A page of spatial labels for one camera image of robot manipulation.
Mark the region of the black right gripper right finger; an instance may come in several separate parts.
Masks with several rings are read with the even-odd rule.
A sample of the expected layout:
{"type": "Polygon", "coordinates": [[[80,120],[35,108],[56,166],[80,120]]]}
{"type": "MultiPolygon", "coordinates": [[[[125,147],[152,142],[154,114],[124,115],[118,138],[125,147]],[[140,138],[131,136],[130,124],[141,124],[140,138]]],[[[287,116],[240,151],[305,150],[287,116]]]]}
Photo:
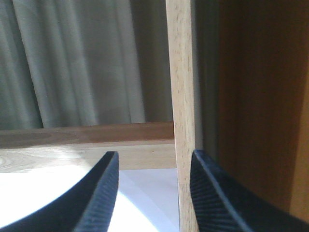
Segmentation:
{"type": "Polygon", "coordinates": [[[202,150],[191,159],[190,193],[201,232],[307,232],[309,225],[257,197],[202,150]]]}

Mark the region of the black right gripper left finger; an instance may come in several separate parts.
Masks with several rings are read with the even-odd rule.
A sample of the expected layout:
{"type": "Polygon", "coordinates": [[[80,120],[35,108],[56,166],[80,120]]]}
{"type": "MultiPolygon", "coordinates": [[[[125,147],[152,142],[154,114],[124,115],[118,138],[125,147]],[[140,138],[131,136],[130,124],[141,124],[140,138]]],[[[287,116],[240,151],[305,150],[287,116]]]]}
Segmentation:
{"type": "Polygon", "coordinates": [[[108,151],[72,188],[2,232],[106,232],[119,184],[119,155],[108,151]]]}

